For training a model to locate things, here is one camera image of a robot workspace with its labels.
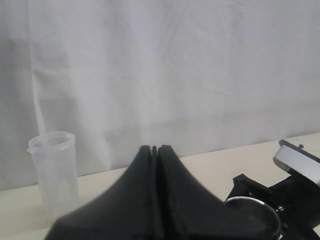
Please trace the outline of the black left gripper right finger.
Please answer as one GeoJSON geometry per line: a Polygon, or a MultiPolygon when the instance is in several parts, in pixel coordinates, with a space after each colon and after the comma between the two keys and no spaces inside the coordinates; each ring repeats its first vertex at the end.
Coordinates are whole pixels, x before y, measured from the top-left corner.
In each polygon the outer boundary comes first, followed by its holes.
{"type": "Polygon", "coordinates": [[[267,226],[226,206],[187,170],[173,148],[156,157],[156,191],[165,240],[270,240],[267,226]]]}

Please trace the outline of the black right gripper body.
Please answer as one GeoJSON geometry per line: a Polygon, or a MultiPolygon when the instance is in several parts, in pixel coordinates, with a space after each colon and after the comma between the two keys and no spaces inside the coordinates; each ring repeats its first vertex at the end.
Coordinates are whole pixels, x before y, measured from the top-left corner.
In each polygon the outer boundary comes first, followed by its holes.
{"type": "Polygon", "coordinates": [[[320,189],[302,178],[289,176],[266,187],[244,174],[233,178],[228,198],[251,197],[271,206],[281,221],[279,240],[318,240],[320,225],[320,189]]]}

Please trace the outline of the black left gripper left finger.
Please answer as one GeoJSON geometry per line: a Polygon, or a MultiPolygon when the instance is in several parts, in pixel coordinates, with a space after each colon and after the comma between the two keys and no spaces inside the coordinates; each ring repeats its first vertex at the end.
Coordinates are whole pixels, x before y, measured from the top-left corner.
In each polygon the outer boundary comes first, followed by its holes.
{"type": "Polygon", "coordinates": [[[47,240],[158,240],[156,147],[141,146],[105,192],[55,221],[47,240]]]}

